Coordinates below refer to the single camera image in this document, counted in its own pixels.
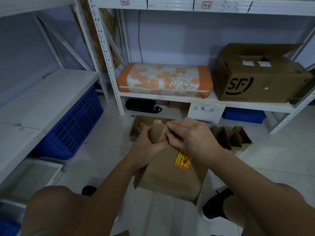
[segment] shoe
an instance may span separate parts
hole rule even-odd
[[[223,212],[223,202],[227,197],[234,195],[234,193],[229,188],[223,190],[221,193],[216,191],[216,193],[214,197],[209,199],[208,202],[199,209],[199,214],[205,221],[210,222],[218,217],[223,217],[228,220]]]
[[[96,187],[87,185],[83,187],[81,195],[92,196],[92,194],[94,194],[96,190],[97,190]]]

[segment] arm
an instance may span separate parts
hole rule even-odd
[[[248,207],[266,235],[314,235],[315,209],[223,149],[209,128],[191,118],[168,123],[169,143],[205,163]]]
[[[115,167],[81,212],[67,223],[59,235],[109,235],[132,175],[147,165],[155,153],[169,147],[167,141],[152,144],[149,127],[143,129],[129,154]]]

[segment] hand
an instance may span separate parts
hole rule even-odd
[[[203,122],[186,117],[181,121],[167,122],[167,126],[183,138],[179,140],[168,132],[166,135],[169,144],[184,150],[202,163],[209,163],[209,160],[224,151],[210,129]]]
[[[130,152],[125,157],[133,171],[146,166],[157,152],[170,147],[167,141],[151,143],[148,138],[150,129],[151,127],[146,127],[142,130]]]

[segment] forearm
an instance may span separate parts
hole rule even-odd
[[[209,162],[212,170],[248,207],[267,235],[313,235],[315,209],[227,150]]]
[[[133,173],[123,159],[60,235],[109,235]]]

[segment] blue plastic bin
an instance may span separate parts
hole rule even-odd
[[[74,156],[104,110],[92,86],[31,152],[36,157],[68,160]]]
[[[0,220],[0,235],[1,236],[16,236],[21,229],[21,225]]]
[[[261,110],[226,107],[222,117],[229,120],[261,124],[265,120],[266,115]]]

